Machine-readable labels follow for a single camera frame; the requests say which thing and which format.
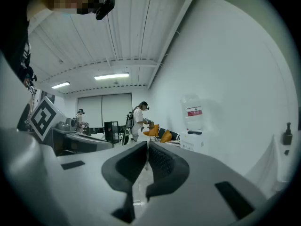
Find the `fluorescent light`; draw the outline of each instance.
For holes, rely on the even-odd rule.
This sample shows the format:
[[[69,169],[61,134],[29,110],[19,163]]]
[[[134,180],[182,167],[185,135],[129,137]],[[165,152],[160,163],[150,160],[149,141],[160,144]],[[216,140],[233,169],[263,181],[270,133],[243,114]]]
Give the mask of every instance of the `fluorescent light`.
[[[70,83],[69,83],[69,82],[65,82],[65,83],[63,83],[63,84],[55,85],[55,86],[53,86],[52,88],[53,88],[53,89],[57,89],[57,88],[60,88],[60,87],[62,87],[62,86],[66,86],[66,85],[70,85]]]
[[[130,76],[128,73],[118,73],[118,74],[108,74],[108,75],[95,76],[94,79],[104,80],[104,79],[121,78],[121,77],[128,77],[128,76]]]

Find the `floor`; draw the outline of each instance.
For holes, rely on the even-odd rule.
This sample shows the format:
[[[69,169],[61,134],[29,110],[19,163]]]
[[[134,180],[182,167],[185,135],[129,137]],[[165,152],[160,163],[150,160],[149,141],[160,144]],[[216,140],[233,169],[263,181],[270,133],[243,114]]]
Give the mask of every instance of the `floor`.
[[[147,207],[147,199],[145,197],[146,187],[153,182],[152,169],[151,166],[148,165],[148,170],[144,167],[133,185],[133,204],[136,218],[140,217]]]

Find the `red label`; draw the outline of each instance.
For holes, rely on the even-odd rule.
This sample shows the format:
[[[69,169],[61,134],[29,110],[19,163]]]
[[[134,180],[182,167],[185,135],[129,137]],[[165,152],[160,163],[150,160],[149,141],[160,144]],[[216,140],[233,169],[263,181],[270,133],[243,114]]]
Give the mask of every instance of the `red label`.
[[[198,111],[188,111],[187,114],[188,114],[188,116],[201,115],[202,111],[201,110],[198,110]]]

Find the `yellow pillow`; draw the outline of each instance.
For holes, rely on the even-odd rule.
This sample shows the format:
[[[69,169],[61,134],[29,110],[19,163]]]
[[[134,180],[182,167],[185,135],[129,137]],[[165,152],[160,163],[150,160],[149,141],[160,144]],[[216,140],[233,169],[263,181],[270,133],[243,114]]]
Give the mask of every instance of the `yellow pillow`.
[[[165,143],[167,141],[170,141],[173,135],[169,132],[169,130],[166,130],[160,140],[161,143]]]
[[[146,136],[157,137],[159,136],[159,125],[154,125],[155,127],[149,131],[144,131],[143,134]]]

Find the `white curtain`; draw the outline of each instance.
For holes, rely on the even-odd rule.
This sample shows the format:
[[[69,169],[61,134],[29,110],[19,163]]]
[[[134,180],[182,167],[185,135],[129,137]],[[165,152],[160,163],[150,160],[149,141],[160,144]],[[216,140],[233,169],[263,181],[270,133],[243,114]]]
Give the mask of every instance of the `white curtain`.
[[[78,109],[83,109],[83,121],[89,123],[89,127],[102,127],[102,97],[79,98]]]
[[[103,96],[103,124],[107,121],[118,121],[119,126],[124,126],[130,111],[132,111],[131,94]]]

